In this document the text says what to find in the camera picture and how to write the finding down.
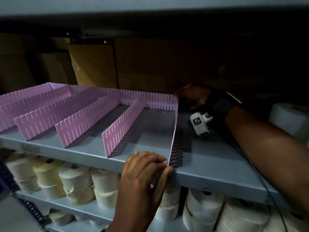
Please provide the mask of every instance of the forearm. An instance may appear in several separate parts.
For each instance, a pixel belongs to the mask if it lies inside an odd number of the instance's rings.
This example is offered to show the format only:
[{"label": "forearm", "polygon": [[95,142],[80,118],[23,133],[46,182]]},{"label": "forearm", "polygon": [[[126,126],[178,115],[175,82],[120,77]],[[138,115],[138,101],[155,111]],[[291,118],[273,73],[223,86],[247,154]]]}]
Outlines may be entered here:
[{"label": "forearm", "polygon": [[225,123],[255,167],[309,215],[309,150],[275,125],[234,107]]}]

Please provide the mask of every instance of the white tracking device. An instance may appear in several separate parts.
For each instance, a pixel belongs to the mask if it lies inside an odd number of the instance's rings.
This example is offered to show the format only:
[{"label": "white tracking device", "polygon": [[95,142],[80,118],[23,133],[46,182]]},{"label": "white tracking device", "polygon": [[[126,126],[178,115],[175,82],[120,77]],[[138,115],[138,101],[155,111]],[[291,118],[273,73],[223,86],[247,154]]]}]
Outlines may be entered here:
[{"label": "white tracking device", "polygon": [[214,117],[210,116],[208,113],[202,115],[196,112],[190,116],[191,123],[197,135],[204,137],[210,134],[207,126],[207,122],[211,121]]}]

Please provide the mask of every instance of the shelf surface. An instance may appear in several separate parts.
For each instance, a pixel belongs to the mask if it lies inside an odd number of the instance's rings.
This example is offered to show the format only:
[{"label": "shelf surface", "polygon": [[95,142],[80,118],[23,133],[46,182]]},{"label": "shelf surface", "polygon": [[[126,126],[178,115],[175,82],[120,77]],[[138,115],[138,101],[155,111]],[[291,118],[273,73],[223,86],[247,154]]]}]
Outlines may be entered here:
[{"label": "shelf surface", "polygon": [[[108,210],[101,209],[98,206],[96,200],[93,200],[88,204],[81,205],[78,207],[71,207],[66,197],[62,197],[60,199],[45,199],[42,190],[34,192],[32,194],[28,194],[22,191],[17,191],[16,194],[18,195],[18,197],[22,199],[27,199],[34,203],[44,202],[45,204],[48,204],[52,208],[62,210],[67,213],[80,214],[80,215],[87,214],[87,219],[90,219],[96,222],[102,222],[104,225],[109,225],[114,218],[115,209],[108,209]],[[56,230],[56,231],[71,232],[71,230]],[[169,231],[187,232],[187,229],[185,225],[183,224],[182,216],[178,215],[178,217],[174,221],[168,222],[168,223],[162,223],[154,219],[152,223],[150,224],[147,231],[148,232],[169,232]]]},{"label": "shelf surface", "polygon": [[0,16],[308,6],[309,0],[1,0]]},{"label": "shelf surface", "polygon": [[[122,171],[125,160],[135,151],[154,151],[168,158],[175,112],[157,109],[141,112],[117,147],[121,155],[110,159],[105,157],[102,132],[127,108],[125,105],[117,106],[66,149],[62,147],[55,129],[26,142],[18,129],[13,128],[0,134],[0,146],[117,172]],[[183,166],[172,173],[171,181],[184,187],[272,204],[243,157],[214,134],[206,138],[197,137],[187,124],[189,117],[190,113],[178,113],[177,127],[183,132]],[[278,191],[269,183],[267,185],[277,204],[288,207]]]},{"label": "shelf surface", "polygon": [[92,226],[89,221],[72,221],[65,226],[57,226],[54,223],[45,226],[49,232],[100,232],[106,225]]}]

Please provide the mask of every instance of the floor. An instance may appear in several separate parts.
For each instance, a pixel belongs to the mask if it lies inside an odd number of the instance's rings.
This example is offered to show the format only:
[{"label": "floor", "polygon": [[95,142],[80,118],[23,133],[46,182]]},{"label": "floor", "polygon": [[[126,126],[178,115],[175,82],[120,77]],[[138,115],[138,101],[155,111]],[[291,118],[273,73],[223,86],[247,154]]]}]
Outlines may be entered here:
[{"label": "floor", "polygon": [[[48,208],[36,205],[47,215]],[[1,232],[41,232],[39,224],[31,214],[13,197],[0,194],[0,231]]]}]

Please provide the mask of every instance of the qr code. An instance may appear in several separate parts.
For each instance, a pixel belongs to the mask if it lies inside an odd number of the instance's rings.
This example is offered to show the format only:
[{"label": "qr code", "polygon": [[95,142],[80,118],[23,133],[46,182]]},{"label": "qr code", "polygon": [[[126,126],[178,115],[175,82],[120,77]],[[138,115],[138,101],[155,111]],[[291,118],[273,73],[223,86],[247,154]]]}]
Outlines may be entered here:
[{"label": "qr code", "polygon": [[193,120],[193,123],[194,123],[195,126],[197,126],[197,125],[201,124],[202,121],[201,121],[201,119],[198,117],[198,118],[195,118],[195,119]]}]

